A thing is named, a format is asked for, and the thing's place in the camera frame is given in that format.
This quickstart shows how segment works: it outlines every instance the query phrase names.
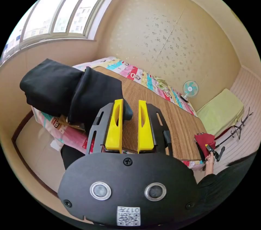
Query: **camera lens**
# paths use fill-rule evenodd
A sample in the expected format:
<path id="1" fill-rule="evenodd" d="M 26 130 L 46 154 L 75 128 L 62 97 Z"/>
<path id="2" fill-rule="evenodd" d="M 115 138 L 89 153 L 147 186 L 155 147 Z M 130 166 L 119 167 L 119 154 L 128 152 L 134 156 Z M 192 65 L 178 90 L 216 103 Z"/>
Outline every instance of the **camera lens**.
<path id="1" fill-rule="evenodd" d="M 106 200 L 111 196 L 111 188 L 104 182 L 95 182 L 90 187 L 90 193 L 97 200 Z"/>
<path id="2" fill-rule="evenodd" d="M 145 196 L 150 201 L 159 201 L 164 198 L 167 190 L 166 187 L 161 183 L 152 183 L 145 189 Z"/>
<path id="3" fill-rule="evenodd" d="M 159 198 L 163 193 L 163 190 L 159 186 L 153 186 L 149 190 L 149 196 L 151 198 Z"/>
<path id="4" fill-rule="evenodd" d="M 93 192 L 98 197 L 104 197 L 107 194 L 107 189 L 103 185 L 97 185 L 94 187 Z"/>

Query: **colorful bedsheet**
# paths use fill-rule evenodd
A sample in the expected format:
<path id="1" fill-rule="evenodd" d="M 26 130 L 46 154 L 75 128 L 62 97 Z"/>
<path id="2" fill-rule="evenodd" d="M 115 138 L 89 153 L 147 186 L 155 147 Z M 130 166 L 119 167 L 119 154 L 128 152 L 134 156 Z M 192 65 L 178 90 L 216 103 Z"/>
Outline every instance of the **colorful bedsheet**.
<path id="1" fill-rule="evenodd" d="M 152 90 L 162 98 L 165 98 L 166 100 L 178 105 L 180 108 L 184 109 L 190 114 L 196 116 L 196 112 L 194 111 L 191 104 L 189 102 L 185 103 L 179 97 L 178 92 L 173 88 L 171 88 L 170 86 L 168 86 L 164 80 L 158 77 L 153 77 L 150 74 L 144 72 L 143 70 L 128 64 L 127 62 L 124 62 L 115 57 L 108 57 L 89 63 L 82 63 L 74 66 L 74 68 L 85 71 L 87 66 L 91 68 L 102 66 L 109 70 L 112 70 L 128 79 L 131 79 L 145 86 L 146 88 Z M 79 150 L 84 154 L 86 153 L 88 137 L 85 135 L 83 131 L 74 129 L 69 126 L 62 125 L 58 122 L 57 117 L 53 117 L 51 115 L 43 113 L 33 107 L 32 110 L 36 121 L 39 124 L 41 124 L 54 137 L 55 141 L 52 142 L 53 148 L 59 150 L 63 146 L 63 144 L 66 144 L 70 147 Z M 57 141 L 60 142 L 60 144 L 54 146 L 55 142 Z M 203 162 L 199 160 L 195 160 L 195 161 L 182 160 L 182 162 L 193 170 L 200 170 L 204 166 Z"/>

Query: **black jacket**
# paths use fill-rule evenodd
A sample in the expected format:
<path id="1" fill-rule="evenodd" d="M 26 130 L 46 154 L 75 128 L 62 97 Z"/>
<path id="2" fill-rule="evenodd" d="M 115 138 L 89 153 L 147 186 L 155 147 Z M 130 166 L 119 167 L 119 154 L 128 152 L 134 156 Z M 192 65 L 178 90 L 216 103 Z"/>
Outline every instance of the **black jacket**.
<path id="1" fill-rule="evenodd" d="M 83 72 L 50 59 L 30 70 L 20 88 L 34 108 L 55 117 L 63 114 L 68 122 L 84 123 L 86 131 L 102 107 L 123 99 L 120 80 L 90 67 Z"/>

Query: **electric fan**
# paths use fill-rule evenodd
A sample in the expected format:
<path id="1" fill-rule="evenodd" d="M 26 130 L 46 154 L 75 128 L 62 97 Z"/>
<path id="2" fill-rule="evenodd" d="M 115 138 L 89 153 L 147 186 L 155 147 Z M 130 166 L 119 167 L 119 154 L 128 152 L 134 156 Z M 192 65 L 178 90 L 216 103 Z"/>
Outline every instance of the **electric fan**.
<path id="1" fill-rule="evenodd" d="M 188 80 L 183 85 L 183 91 L 185 95 L 181 95 L 180 97 L 188 102 L 187 97 L 194 97 L 198 94 L 198 84 L 195 81 Z"/>

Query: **person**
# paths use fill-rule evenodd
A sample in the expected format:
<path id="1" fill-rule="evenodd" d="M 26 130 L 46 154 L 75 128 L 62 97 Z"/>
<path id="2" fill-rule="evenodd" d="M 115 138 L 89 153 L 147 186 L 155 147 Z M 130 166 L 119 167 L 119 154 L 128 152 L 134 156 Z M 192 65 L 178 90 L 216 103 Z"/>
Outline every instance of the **person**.
<path id="1" fill-rule="evenodd" d="M 227 167 L 217 175 L 213 173 L 213 152 L 206 157 L 204 178 L 198 183 L 200 201 L 196 215 L 208 213 L 219 206 L 239 185 L 250 168 L 256 152 L 227 164 Z"/>

